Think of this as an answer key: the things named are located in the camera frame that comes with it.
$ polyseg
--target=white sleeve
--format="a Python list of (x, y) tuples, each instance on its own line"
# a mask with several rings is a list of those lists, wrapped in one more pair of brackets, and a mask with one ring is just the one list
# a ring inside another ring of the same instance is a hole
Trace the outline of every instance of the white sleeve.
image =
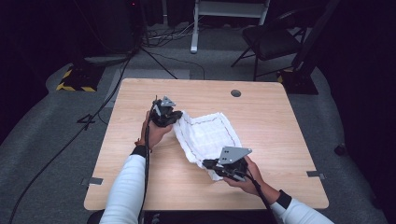
[(108, 194), (100, 223), (138, 223), (145, 191), (146, 158), (131, 155)]
[(284, 208), (279, 203), (271, 205), (272, 210), (282, 218), (285, 224), (331, 224), (333, 223), (327, 217), (323, 216), (317, 210), (300, 203), (296, 199), (291, 199), (287, 208)]

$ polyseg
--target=metal bracket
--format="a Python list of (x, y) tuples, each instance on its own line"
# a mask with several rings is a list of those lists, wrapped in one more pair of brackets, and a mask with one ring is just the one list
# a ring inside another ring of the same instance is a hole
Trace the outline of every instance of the metal bracket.
[[(173, 103), (173, 101), (172, 101), (171, 99), (169, 99), (169, 97), (167, 97), (167, 96), (164, 96), (163, 99), (161, 100), (161, 106), (168, 106), (168, 107), (170, 107), (170, 106), (175, 106), (175, 105), (176, 105), (176, 104)], [(160, 110), (160, 108), (159, 108), (157, 105), (154, 106), (154, 109), (155, 109), (155, 112), (157, 112), (157, 115), (158, 115), (158, 116), (161, 116), (161, 115), (162, 115), (162, 114), (161, 114), (161, 110)]]
[(244, 158), (251, 152), (251, 148), (245, 147), (224, 147), (221, 151), (218, 164), (231, 164)]
[(103, 178), (90, 177), (90, 178), (82, 178), (81, 183), (79, 184), (89, 187), (90, 185), (102, 185), (102, 183), (103, 183)]
[(307, 171), (306, 174), (308, 177), (319, 177), (320, 179), (326, 179), (326, 175), (319, 173), (318, 171)]

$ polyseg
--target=hand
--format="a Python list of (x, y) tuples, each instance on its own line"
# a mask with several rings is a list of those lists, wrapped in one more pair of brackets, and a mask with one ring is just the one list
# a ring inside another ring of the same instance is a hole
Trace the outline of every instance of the hand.
[[(253, 179), (255, 179), (260, 185), (262, 185), (262, 183), (264, 181), (262, 180), (262, 174), (260, 173), (260, 170), (259, 170), (259, 167), (257, 166), (257, 164), (254, 161), (252, 161), (249, 156), (246, 156), (245, 160), (247, 161), (247, 168), (253, 175)], [(256, 188), (254, 187), (253, 183), (247, 177), (245, 178), (246, 179), (245, 182), (234, 181), (228, 177), (224, 177), (223, 179), (231, 187), (237, 187), (237, 188), (242, 189), (246, 193), (259, 196), (259, 193), (257, 192)]]
[[(142, 132), (140, 135), (140, 139), (137, 139), (137, 142), (134, 143), (137, 146), (144, 146), (146, 144), (145, 136), (146, 136), (146, 127), (148, 121), (149, 121), (149, 111), (146, 113), (146, 119), (142, 125)], [(155, 125), (154, 122), (150, 122), (148, 126), (149, 126), (148, 149), (153, 149), (155, 145), (157, 145), (163, 139), (163, 135), (169, 133), (173, 127), (171, 124), (164, 128), (161, 128)]]
[[(268, 203), (273, 204), (274, 202), (276, 202), (276, 200), (280, 196), (280, 192), (264, 182), (264, 180), (262, 179), (262, 174), (260, 173), (259, 167), (257, 166), (257, 164), (254, 161), (252, 161), (250, 159), (249, 156), (246, 156), (245, 160), (247, 161), (247, 168), (251, 172), (253, 179), (255, 179), (257, 181), (257, 183), (259, 183), (259, 185), (261, 186), (262, 193), (264, 194), (264, 197), (267, 199)], [(227, 177), (224, 177), (223, 179), (231, 187), (237, 187), (237, 188), (242, 189), (246, 193), (259, 196), (259, 192), (257, 192), (256, 188), (253, 185), (253, 182), (251, 182), (251, 180), (247, 177), (245, 178), (246, 179), (245, 182), (234, 181)]]

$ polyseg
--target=black cable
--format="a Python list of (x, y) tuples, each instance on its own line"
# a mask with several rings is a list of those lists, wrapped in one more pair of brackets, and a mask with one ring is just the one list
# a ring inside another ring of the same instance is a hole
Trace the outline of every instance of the black cable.
[(99, 118), (99, 120), (101, 120), (105, 125), (108, 125), (108, 123), (105, 122), (105, 121), (100, 117), (100, 113), (98, 114), (98, 118)]
[(141, 219), (141, 216), (143, 215), (143, 205), (145, 204), (146, 200), (146, 194), (148, 191), (148, 186), (149, 186), (149, 123), (151, 122), (151, 113), (153, 111), (153, 108), (155, 106), (155, 103), (157, 102), (157, 96), (155, 96), (155, 101), (152, 103), (151, 109), (148, 112), (148, 122), (146, 124), (146, 129), (145, 129), (145, 147), (146, 147), (146, 170), (145, 170), (145, 192), (143, 194), (143, 202), (142, 202), (142, 207), (140, 208), (139, 212), (139, 220)]
[(157, 35), (158, 35), (157, 31), (155, 31), (155, 30), (148, 30), (148, 36), (153, 37), (153, 36), (157, 36)]
[(187, 32), (189, 32), (191, 29), (192, 29), (193, 27), (191, 27), (191, 25), (189, 25), (189, 26), (187, 26), (186, 28), (182, 28), (182, 29), (179, 29), (179, 30), (181, 30), (181, 32), (179, 32), (178, 34), (176, 34), (176, 31), (175, 31), (175, 29), (174, 29), (174, 32), (172, 32), (172, 33), (170, 33), (170, 34), (168, 34), (168, 35), (165, 35), (163, 38), (159, 38), (159, 40), (157, 41), (157, 44), (155, 44), (155, 45), (152, 45), (152, 44), (150, 44), (150, 43), (142, 43), (143, 44), (143, 46), (144, 47), (146, 47), (146, 48), (157, 48), (157, 47), (163, 47), (163, 46), (165, 46), (166, 44), (168, 44), (169, 42), (171, 42), (171, 41), (173, 41), (173, 40), (179, 40), (179, 39), (182, 39), (182, 38), (184, 38), (184, 37), (186, 37), (187, 35), (192, 35), (192, 33), (187, 33), (187, 34), (185, 34), (185, 35), (183, 35), (182, 33), (184, 33), (185, 31), (187, 31)]
[(269, 211), (270, 213), (270, 217), (271, 217), (271, 223), (276, 224), (276, 218), (274, 215), (274, 212), (271, 209), (270, 204), (268, 203), (267, 199), (265, 198), (264, 194), (262, 193), (262, 187), (260, 186), (260, 184), (257, 182), (257, 180), (255, 180), (252, 175), (251, 172), (249, 171), (250, 175), (245, 175), (247, 178), (249, 178), (251, 180), (251, 182), (253, 183), (254, 187), (256, 188), (257, 192), (259, 193), (260, 198), (262, 199), (262, 202), (265, 204), (265, 207), (267, 208), (267, 211)]
[[(161, 56), (161, 57), (163, 57), (163, 58), (165, 58), (165, 59), (175, 60), (175, 61), (181, 62), (181, 63), (192, 63), (192, 62), (182, 61), (182, 60), (175, 59), (175, 58), (166, 57), (166, 56), (163, 56), (163, 55), (161, 55), (161, 54), (159, 54), (159, 53), (150, 52), (150, 54), (158, 55), (158, 56)], [(201, 67), (201, 69), (202, 69), (202, 71), (203, 71), (203, 73), (204, 73), (204, 80), (205, 80), (205, 69), (204, 69), (200, 64), (198, 64), (198, 63), (192, 63), (192, 64), (195, 64), (195, 65)]]
[(127, 60), (127, 62), (125, 63), (122, 72), (120, 74), (120, 79), (118, 80), (116, 87), (114, 88), (113, 92), (110, 93), (110, 95), (107, 97), (107, 99), (105, 99), (105, 101), (102, 103), (102, 105), (99, 107), (99, 109), (91, 116), (89, 117), (88, 121), (86, 124), (84, 124), (84, 126), (64, 145), (64, 147), (62, 147), (62, 149), (55, 154), (55, 156), (53, 156), (45, 165), (43, 168), (41, 168), (41, 170), (33, 177), (33, 179), (29, 182), (29, 184), (27, 185), (27, 187), (23, 190), (22, 194), (20, 195), (20, 197), (18, 198), (17, 202), (14, 205), (14, 208), (12, 210), (11, 216), (9, 218), (8, 224), (12, 224), (12, 221), (15, 217), (15, 214), (17, 212), (18, 206), (21, 203), (21, 200), (23, 198), (23, 196), (26, 194), (27, 190), (35, 183), (35, 181), (40, 177), (40, 175), (50, 166), (50, 164), (56, 159), (58, 158), (59, 155), (61, 155), (66, 149), (67, 147), (82, 133), (83, 130), (85, 130), (86, 127), (88, 127), (88, 125), (91, 123), (91, 121), (99, 114), (99, 112), (107, 105), (107, 103), (110, 101), (111, 97), (115, 94), (117, 88), (120, 85), (120, 82), (122, 81), (122, 77), (123, 77), (123, 73), (125, 72), (125, 68), (128, 65), (129, 61), (131, 61), (132, 57), (134, 56), (135, 52), (133, 51), (133, 53), (131, 53), (129, 55), (129, 58)]
[(87, 23), (88, 27), (90, 28), (93, 36), (96, 38), (97, 41), (99, 41), (99, 43), (107, 50), (113, 52), (113, 53), (121, 53), (121, 54), (126, 54), (128, 52), (120, 52), (120, 51), (116, 51), (114, 49), (109, 48), (105, 43), (103, 43), (103, 41), (101, 40), (101, 38), (99, 38), (99, 36), (96, 34), (96, 32), (93, 30), (92, 26), (90, 25), (90, 22), (88, 21), (87, 17), (85, 16), (84, 12), (82, 11), (81, 7), (78, 5), (76, 0), (73, 0), (74, 4), (76, 5), (79, 14), (82, 16), (82, 18), (84, 19), (85, 23)]
[(103, 67), (109, 67), (111, 65), (116, 65), (119, 63), (124, 63), (128, 60), (128, 55), (126, 54), (123, 58), (120, 59), (114, 59), (114, 60), (107, 60), (107, 61), (103, 61), (103, 62), (89, 62), (90, 64), (94, 65), (94, 66), (103, 66)]
[[(172, 35), (174, 34), (174, 33), (176, 33), (176, 32), (178, 32), (178, 33), (183, 33), (183, 31), (184, 30), (186, 30), (187, 29), (187, 27), (185, 27), (185, 28), (175, 28), (174, 30), (174, 32), (172, 33)], [(163, 32), (161, 35), (159, 35), (159, 32), (160, 31), (163, 31), (163, 30), (165, 30), (165, 32)], [(169, 28), (164, 28), (164, 29), (155, 29), (155, 30), (148, 30), (148, 32), (149, 33), (154, 33), (154, 35), (150, 35), (149, 36), (149, 38), (155, 38), (155, 37), (159, 37), (159, 36), (162, 36), (162, 35), (164, 35), (165, 33), (166, 33), (166, 31), (168, 31), (169, 30)]]
[(148, 56), (150, 56), (152, 59), (154, 59), (154, 61), (159, 64), (167, 73), (169, 73), (169, 75), (171, 75), (172, 77), (174, 77), (175, 79), (178, 79), (177, 77), (175, 77), (175, 75), (173, 75), (167, 68), (165, 68), (160, 62), (158, 62), (158, 60), (156, 58), (154, 58), (154, 56), (151, 55), (151, 53), (149, 53), (148, 51), (146, 51), (145, 49), (143, 49), (142, 47), (140, 47), (143, 51), (145, 51)]

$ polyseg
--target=white stand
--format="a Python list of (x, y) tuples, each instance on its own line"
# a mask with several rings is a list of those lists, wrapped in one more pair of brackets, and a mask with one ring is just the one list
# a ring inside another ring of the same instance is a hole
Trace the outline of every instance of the white stand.
[(200, 15), (260, 18), (259, 25), (262, 25), (264, 24), (269, 4), (270, 0), (265, 0), (265, 3), (263, 4), (206, 2), (195, 0), (194, 30), (192, 33), (191, 53), (196, 53), (198, 51), (198, 17)]

